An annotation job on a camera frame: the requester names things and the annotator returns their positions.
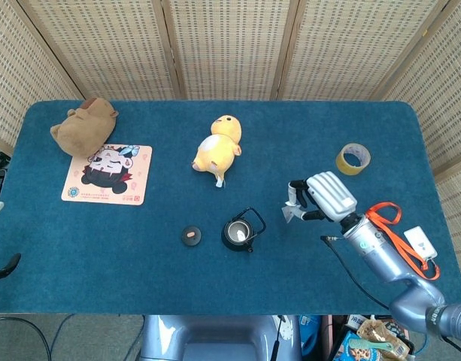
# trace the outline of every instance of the woven partition screen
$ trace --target woven partition screen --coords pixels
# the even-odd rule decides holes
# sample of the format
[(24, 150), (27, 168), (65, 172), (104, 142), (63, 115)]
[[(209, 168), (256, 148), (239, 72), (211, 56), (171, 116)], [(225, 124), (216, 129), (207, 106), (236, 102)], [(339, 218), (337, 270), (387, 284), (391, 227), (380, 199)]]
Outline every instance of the woven partition screen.
[(270, 99), (290, 0), (171, 0), (189, 99)]
[(151, 0), (20, 1), (85, 96), (175, 97)]
[(433, 168), (461, 154), (461, 2), (386, 99), (404, 100), (417, 111)]
[(282, 99), (368, 99), (436, 0), (308, 0)]
[(31, 104), (81, 97), (15, 10), (0, 0), (0, 149), (9, 154)]
[(437, 184), (461, 269), (461, 171)]

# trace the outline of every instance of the orange lanyard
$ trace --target orange lanyard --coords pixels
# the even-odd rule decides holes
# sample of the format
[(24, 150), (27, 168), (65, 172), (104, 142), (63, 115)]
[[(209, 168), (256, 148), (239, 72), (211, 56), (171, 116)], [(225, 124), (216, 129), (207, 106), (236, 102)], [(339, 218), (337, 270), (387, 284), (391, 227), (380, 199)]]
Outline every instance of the orange lanyard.
[[(397, 210), (397, 215), (396, 218), (394, 218), (394, 220), (388, 220), (378, 213), (378, 210), (384, 207), (393, 207)], [(414, 250), (414, 248), (407, 244), (407, 242), (403, 241), (402, 238), (400, 238), (396, 233), (391, 231), (388, 226), (386, 226), (387, 224), (397, 224), (401, 220), (402, 210), (398, 205), (392, 202), (377, 203), (374, 207), (370, 207), (369, 210), (365, 213), (365, 215), (371, 222), (373, 222), (373, 224), (376, 225), (376, 227), (382, 229), (389, 236), (390, 240), (394, 243), (394, 246), (396, 247), (399, 254), (402, 256), (403, 259), (405, 259), (409, 266), (416, 271), (416, 273), (419, 276), (429, 281), (437, 280), (439, 278), (439, 276), (441, 275), (441, 270), (432, 259), (431, 262), (432, 264), (434, 264), (435, 276), (433, 278), (428, 278), (423, 273), (424, 271), (427, 271), (429, 269), (427, 261), (421, 256), (419, 256), (417, 252)], [(412, 258), (410, 258), (410, 256), (413, 256), (420, 262), (420, 269), (419, 267), (417, 267)]]

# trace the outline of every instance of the masking tape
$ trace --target masking tape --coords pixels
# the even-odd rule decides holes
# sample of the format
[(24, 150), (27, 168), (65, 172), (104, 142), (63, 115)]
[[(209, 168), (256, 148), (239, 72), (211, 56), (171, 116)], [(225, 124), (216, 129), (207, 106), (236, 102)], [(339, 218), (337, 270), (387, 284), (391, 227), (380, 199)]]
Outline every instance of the masking tape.
[[(356, 156), (360, 165), (356, 167), (355, 165), (347, 163), (344, 159), (344, 154), (352, 154)], [(335, 164), (337, 165), (338, 170), (346, 175), (359, 174), (370, 162), (371, 154), (368, 152), (367, 148), (357, 143), (349, 143), (345, 145), (335, 159)]]

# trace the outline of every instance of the teal felt surface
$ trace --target teal felt surface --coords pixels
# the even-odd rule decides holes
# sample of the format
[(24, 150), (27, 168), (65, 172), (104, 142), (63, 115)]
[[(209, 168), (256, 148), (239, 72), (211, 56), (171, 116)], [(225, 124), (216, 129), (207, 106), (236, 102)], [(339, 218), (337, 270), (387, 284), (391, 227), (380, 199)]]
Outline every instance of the teal felt surface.
[[(402, 207), (394, 229), (421, 226), (435, 245), (449, 302), (461, 302), (461, 276), (414, 111), (401, 102), (112, 102), (120, 112), (108, 143), (153, 147), (142, 206), (64, 202), (71, 161), (50, 127), (79, 101), (39, 102), (28, 110), (1, 200), (0, 312), (125, 314), (383, 313), (345, 274), (319, 240), (338, 235), (324, 221), (286, 224), (287, 183), (335, 172), (363, 212), (382, 201)], [(232, 114), (243, 129), (242, 155), (217, 189), (192, 162), (210, 125)], [(335, 166), (339, 150), (364, 144), (370, 166), (355, 177)], [(253, 253), (220, 240), (227, 220), (253, 206), (267, 222)], [(202, 231), (185, 246), (185, 226)], [(356, 278), (384, 302), (402, 285), (382, 284), (340, 241)]]

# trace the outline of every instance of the floor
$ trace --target floor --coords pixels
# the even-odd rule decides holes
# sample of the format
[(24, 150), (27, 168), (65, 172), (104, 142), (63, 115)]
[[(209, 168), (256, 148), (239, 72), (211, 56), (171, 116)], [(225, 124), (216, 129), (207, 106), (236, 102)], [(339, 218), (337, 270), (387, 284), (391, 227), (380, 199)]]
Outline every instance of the floor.
[[(38, 326), (51, 345), (59, 324), (66, 314), (0, 314), (18, 316)], [(140, 315), (75, 315), (61, 328), (53, 346), (53, 361), (134, 361), (141, 347), (139, 338), (132, 348), (142, 326)], [(423, 336), (412, 334), (411, 340), (419, 348)], [(46, 353), (38, 334), (28, 325), (14, 321), (0, 321), (0, 361), (45, 361)], [(437, 340), (429, 341), (428, 348), (416, 361), (460, 361), (461, 354)]]

